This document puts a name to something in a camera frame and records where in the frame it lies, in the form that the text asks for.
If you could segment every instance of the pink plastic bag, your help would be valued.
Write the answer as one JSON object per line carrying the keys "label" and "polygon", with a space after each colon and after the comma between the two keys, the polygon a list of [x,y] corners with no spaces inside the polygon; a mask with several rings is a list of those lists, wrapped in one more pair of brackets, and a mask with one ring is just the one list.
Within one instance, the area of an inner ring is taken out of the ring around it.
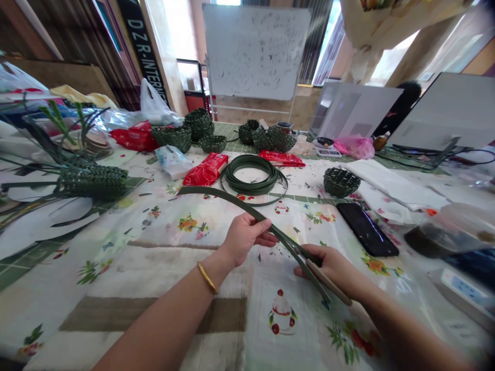
{"label": "pink plastic bag", "polygon": [[349,155],[354,160],[369,160],[375,155],[373,139],[361,136],[337,138],[334,147],[340,153]]}

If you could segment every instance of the woven basket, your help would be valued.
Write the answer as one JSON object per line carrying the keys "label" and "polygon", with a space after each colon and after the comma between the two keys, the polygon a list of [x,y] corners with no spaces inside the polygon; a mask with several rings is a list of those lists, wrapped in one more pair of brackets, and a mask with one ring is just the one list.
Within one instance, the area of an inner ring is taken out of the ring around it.
{"label": "woven basket", "polygon": [[215,131],[215,125],[204,108],[197,108],[188,113],[184,118],[184,125],[191,128],[191,139],[194,142],[203,137],[212,136]]}
{"label": "woven basket", "polygon": [[58,187],[70,197],[115,201],[125,195],[127,171],[113,166],[62,168]]}
{"label": "woven basket", "polygon": [[361,179],[350,171],[331,167],[325,171],[323,186],[334,197],[344,198],[354,193],[361,185]]}
{"label": "woven basket", "polygon": [[247,120],[239,127],[239,140],[242,144],[253,145],[253,131],[259,126],[257,120]]}
{"label": "woven basket", "polygon": [[154,126],[151,134],[160,147],[173,145],[182,153],[186,153],[191,148],[191,129],[186,126]]}
{"label": "woven basket", "polygon": [[297,141],[296,138],[291,137],[278,126],[270,126],[268,128],[268,138],[270,138],[273,150],[278,152],[290,151]]}
{"label": "woven basket", "polygon": [[263,129],[262,126],[259,126],[256,130],[253,131],[252,137],[253,137],[253,144],[258,150],[273,149],[272,143],[268,138],[267,132],[265,131],[265,129]]}
{"label": "woven basket", "polygon": [[200,139],[200,146],[205,153],[221,153],[227,146],[227,137],[211,136]]}

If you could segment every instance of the whiteboard stand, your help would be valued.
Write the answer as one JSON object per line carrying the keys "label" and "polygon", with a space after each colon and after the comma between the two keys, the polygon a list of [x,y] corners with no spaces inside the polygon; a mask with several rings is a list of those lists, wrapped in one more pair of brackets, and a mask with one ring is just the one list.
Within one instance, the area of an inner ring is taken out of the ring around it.
{"label": "whiteboard stand", "polygon": [[[203,4],[203,17],[211,113],[218,108],[277,113],[290,121],[310,11]],[[289,111],[220,106],[213,95],[291,100],[291,105]]]}
{"label": "whiteboard stand", "polygon": [[[206,60],[206,71],[210,73],[210,67],[209,67],[209,59],[208,55],[205,55],[205,60]],[[301,65],[299,65],[298,69],[298,78],[299,78],[299,72],[301,70]],[[256,112],[267,112],[267,113],[281,113],[281,114],[287,114],[289,115],[289,119],[287,120],[288,123],[290,123],[290,117],[292,116],[292,108],[294,107],[294,100],[295,100],[295,91],[298,87],[298,82],[296,80],[295,86],[294,86],[294,93],[292,95],[292,100],[290,103],[290,110],[289,111],[272,111],[272,110],[262,110],[258,108],[247,108],[247,107],[237,107],[237,106],[219,106],[219,105],[214,105],[213,104],[213,98],[212,96],[214,95],[213,93],[213,83],[210,79],[208,79],[208,86],[209,86],[209,102],[210,102],[210,108],[211,112],[210,115],[212,116],[212,119],[215,117],[215,108],[223,108],[223,109],[233,109],[233,110],[241,110],[241,111],[256,111]]]}

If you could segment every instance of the left hand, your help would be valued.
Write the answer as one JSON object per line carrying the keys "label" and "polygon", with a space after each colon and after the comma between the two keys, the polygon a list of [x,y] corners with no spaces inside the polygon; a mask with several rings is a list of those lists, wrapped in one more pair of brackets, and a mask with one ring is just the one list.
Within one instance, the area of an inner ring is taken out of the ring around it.
{"label": "left hand", "polygon": [[267,232],[271,225],[272,221],[269,219],[257,222],[248,213],[238,215],[232,220],[227,237],[225,237],[219,251],[232,258],[235,266],[238,267],[244,263],[253,245],[275,246],[278,238]]}

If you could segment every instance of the computer monitor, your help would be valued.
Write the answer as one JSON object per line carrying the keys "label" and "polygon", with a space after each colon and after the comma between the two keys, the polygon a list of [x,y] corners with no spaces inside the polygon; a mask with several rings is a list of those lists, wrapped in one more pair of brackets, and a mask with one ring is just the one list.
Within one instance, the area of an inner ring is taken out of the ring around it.
{"label": "computer monitor", "polygon": [[402,92],[397,88],[326,82],[309,132],[330,139],[370,137]]}
{"label": "computer monitor", "polygon": [[481,148],[495,139],[495,78],[442,72],[388,143],[444,150]]}

